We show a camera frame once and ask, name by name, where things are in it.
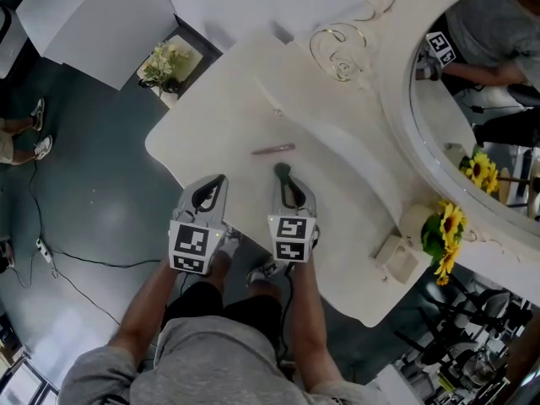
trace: person in mirror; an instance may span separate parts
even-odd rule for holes
[[[540,90],[540,0],[461,0],[430,31],[456,53],[442,74],[452,95],[476,85]]]
[[[40,132],[43,128],[44,115],[45,98],[41,98],[30,116],[26,118],[17,120],[0,118],[0,163],[22,165],[33,159],[41,160],[49,154],[52,149],[51,135],[39,141],[31,151],[16,149],[12,138],[13,135],[20,134],[27,129]]]
[[[250,276],[251,297],[223,307],[230,255],[218,251],[210,276],[166,309],[178,271],[163,260],[109,343],[77,359],[62,384],[58,405],[377,403],[373,390],[343,380],[328,352],[313,259],[294,267],[291,337],[305,388],[300,390],[277,365],[279,288]],[[154,369],[138,374],[160,327]]]

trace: black cable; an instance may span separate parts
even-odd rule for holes
[[[184,276],[184,282],[182,282],[182,286],[180,287],[180,295],[184,294],[184,285],[186,284],[187,277],[188,277],[190,274],[191,274],[191,273],[186,273],[186,276]]]
[[[117,325],[120,326],[120,322],[118,322],[118,321],[116,320],[116,318],[115,318],[113,315],[111,315],[109,312],[107,312],[107,311],[106,311],[105,309],[103,309],[101,306],[99,306],[99,305],[97,305],[96,303],[94,303],[94,301],[93,301],[88,295],[86,295],[83,291],[81,291],[79,288],[77,288],[77,286],[75,285],[75,283],[73,283],[73,282],[71,281],[70,278],[68,278],[67,276],[64,276],[64,275],[62,274],[62,272],[60,272],[57,268],[55,268],[55,269],[56,269],[57,274],[58,274],[59,276],[62,276],[64,279],[66,279],[66,280],[69,282],[69,284],[75,289],[75,291],[77,291],[79,294],[81,294],[87,301],[89,301],[89,302],[90,302],[93,306],[95,306],[97,309],[99,309],[100,311],[102,311],[104,314],[107,314],[107,315],[108,315],[108,316],[109,316],[109,317],[110,317]]]
[[[70,255],[67,252],[57,251],[55,249],[51,249],[51,252],[57,253],[57,254],[60,254],[60,255],[64,255],[66,257],[70,257],[70,258],[72,258],[74,260],[79,260],[79,261],[82,261],[82,262],[88,262],[90,264],[98,264],[98,265],[101,265],[101,266],[113,267],[113,268],[131,268],[131,267],[142,266],[143,264],[148,264],[150,262],[160,262],[161,261],[161,260],[146,260],[146,261],[141,261],[141,262],[135,262],[134,264],[110,264],[109,262],[94,261],[94,260],[89,260],[89,259],[86,259],[86,258],[81,258],[80,256]]]
[[[30,278],[29,278],[28,286],[25,286],[23,284],[23,281],[20,280],[19,271],[15,267],[12,267],[12,270],[17,275],[17,280],[19,281],[20,286],[23,287],[24,289],[30,289],[30,287],[32,286],[32,270],[34,269],[34,258],[36,255],[37,255],[37,252],[35,252],[34,255],[32,255],[32,257],[30,258]]]
[[[32,196],[32,198],[34,198],[34,203],[35,203],[35,206],[37,207],[37,213],[38,213],[38,216],[39,216],[39,219],[40,219],[40,235],[39,235],[39,238],[41,239],[42,236],[43,236],[43,218],[42,218],[42,215],[41,215],[40,204],[37,202],[37,197],[32,192],[32,182],[34,181],[34,178],[35,178],[36,174],[37,174],[37,163],[34,160],[34,174],[32,174],[32,176],[30,177],[30,181],[28,182],[28,191],[30,192],[30,195]]]
[[[285,318],[287,317],[290,304],[293,301],[293,297],[294,297],[293,279],[290,277],[290,271],[293,269],[293,266],[294,264],[290,262],[287,268],[285,269],[285,277],[289,281],[289,299],[287,300],[287,304],[285,305],[285,308],[283,309],[283,314],[281,316],[281,343],[283,344],[283,352],[278,357],[278,366],[281,363],[281,361],[284,359],[285,355],[287,355],[287,353],[289,352],[289,347],[287,346],[287,343],[285,342]]]
[[[507,108],[521,108],[523,109],[522,105],[512,105],[512,106],[489,106],[489,107],[483,107],[480,105],[468,105],[464,102],[462,102],[464,106],[466,106],[469,110],[472,112],[475,112],[477,114],[483,114],[486,110],[505,110]]]

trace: mirror frame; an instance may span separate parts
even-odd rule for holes
[[[389,13],[377,62],[382,106],[401,148],[438,193],[479,219],[486,230],[495,229],[539,251],[540,224],[507,208],[463,176],[431,136],[416,103],[413,65],[418,48],[429,27],[458,1],[396,1]]]

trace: yellow flower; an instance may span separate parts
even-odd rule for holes
[[[452,245],[448,248],[443,259],[440,260],[439,268],[435,272],[435,275],[440,276],[440,279],[442,279],[452,272],[461,248],[460,245]]]
[[[499,179],[497,177],[499,177],[499,172],[495,166],[492,166],[488,178],[484,182],[484,187],[488,195],[491,195],[492,192],[499,191]]]
[[[465,169],[465,176],[467,176],[472,183],[481,188],[483,181],[489,176],[491,165],[486,153],[476,153],[469,161],[469,168]]]
[[[465,228],[466,223],[467,221],[465,220],[463,211],[451,202],[445,202],[445,212],[440,221],[440,232],[442,239],[445,241],[446,248],[454,244],[459,225],[461,224]]]
[[[440,287],[444,287],[449,282],[450,282],[450,278],[448,276],[444,276],[444,277],[441,276],[440,278],[437,279],[437,285],[439,285]]]

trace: flower vase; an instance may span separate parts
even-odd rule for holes
[[[429,216],[435,214],[435,211],[429,207],[420,204],[413,205],[407,210],[399,220],[399,231],[408,246],[415,251],[423,251],[422,228]]]

